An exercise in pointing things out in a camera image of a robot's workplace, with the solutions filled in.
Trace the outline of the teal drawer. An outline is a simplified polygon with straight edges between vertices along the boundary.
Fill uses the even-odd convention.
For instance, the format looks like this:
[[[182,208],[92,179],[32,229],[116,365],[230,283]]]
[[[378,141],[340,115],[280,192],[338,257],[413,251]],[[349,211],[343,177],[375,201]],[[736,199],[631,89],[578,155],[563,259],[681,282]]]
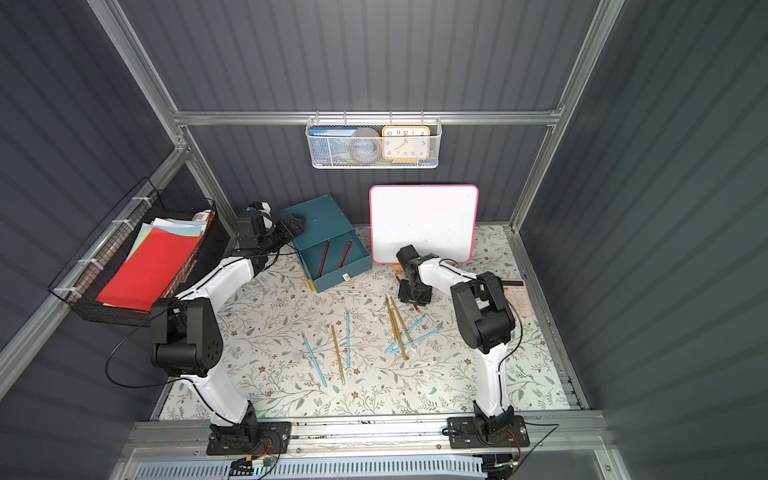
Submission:
[[[353,245],[346,258],[344,266],[339,269],[338,265],[346,247],[347,241],[353,240]],[[354,230],[348,231],[331,240],[327,262],[323,275],[318,279],[318,270],[325,243],[316,244],[305,250],[297,250],[300,261],[306,277],[311,277],[314,282],[317,293],[324,292],[337,285],[350,281],[373,267],[372,256],[362,243],[360,237]]]

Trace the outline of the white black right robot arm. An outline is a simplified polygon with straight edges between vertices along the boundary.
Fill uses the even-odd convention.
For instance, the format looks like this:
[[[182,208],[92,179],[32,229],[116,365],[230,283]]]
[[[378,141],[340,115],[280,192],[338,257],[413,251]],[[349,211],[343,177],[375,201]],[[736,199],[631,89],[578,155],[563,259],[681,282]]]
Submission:
[[[399,299],[425,306],[434,290],[447,295],[460,336],[476,353],[476,431],[491,435],[506,429],[513,421],[514,407],[507,393],[505,361],[518,315],[502,280],[490,272],[464,271],[434,254],[421,255],[412,245],[400,248],[396,257],[404,273]]]

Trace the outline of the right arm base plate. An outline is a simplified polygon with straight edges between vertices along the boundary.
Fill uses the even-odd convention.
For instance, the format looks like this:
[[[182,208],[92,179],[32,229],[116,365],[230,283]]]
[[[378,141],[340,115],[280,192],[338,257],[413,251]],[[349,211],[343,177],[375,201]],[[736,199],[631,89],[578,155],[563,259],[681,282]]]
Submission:
[[[506,418],[491,426],[483,424],[477,417],[450,417],[441,433],[448,438],[450,447],[457,450],[516,449],[529,447],[531,444],[527,425],[520,415]]]

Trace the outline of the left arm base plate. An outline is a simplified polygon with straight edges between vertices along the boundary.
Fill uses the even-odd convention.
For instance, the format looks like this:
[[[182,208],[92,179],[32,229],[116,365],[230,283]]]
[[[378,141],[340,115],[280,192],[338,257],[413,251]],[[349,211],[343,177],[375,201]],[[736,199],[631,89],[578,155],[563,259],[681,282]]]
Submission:
[[[227,427],[211,424],[206,453],[209,456],[283,454],[287,451],[292,427],[290,422]]]

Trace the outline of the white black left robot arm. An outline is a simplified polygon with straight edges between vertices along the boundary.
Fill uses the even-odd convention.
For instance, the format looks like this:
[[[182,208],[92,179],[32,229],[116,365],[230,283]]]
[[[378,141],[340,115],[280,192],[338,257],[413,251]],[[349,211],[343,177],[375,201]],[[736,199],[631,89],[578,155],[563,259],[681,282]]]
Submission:
[[[219,365],[224,341],[217,313],[240,287],[268,269],[305,230],[301,214],[275,214],[266,202],[237,219],[235,246],[191,287],[161,298],[151,309],[153,366],[187,382],[210,412],[216,429],[254,422],[252,405]]]

